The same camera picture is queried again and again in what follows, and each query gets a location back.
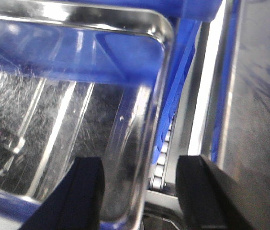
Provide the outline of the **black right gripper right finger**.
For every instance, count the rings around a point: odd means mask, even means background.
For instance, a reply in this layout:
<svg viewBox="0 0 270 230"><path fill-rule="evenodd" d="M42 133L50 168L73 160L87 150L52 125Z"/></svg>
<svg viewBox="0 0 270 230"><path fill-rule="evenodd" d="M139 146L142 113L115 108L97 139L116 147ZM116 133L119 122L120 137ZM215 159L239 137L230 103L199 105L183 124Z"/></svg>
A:
<svg viewBox="0 0 270 230"><path fill-rule="evenodd" d="M201 156L179 156L176 196L187 230L251 230L221 191Z"/></svg>

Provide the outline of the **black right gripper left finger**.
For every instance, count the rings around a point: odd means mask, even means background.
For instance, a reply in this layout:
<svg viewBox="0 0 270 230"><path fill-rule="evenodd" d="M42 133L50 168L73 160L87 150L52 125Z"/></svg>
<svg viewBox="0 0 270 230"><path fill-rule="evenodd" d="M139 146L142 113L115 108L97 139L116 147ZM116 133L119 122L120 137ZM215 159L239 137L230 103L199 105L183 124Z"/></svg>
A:
<svg viewBox="0 0 270 230"><path fill-rule="evenodd" d="M101 159L76 157L66 176L22 229L97 230L104 188Z"/></svg>

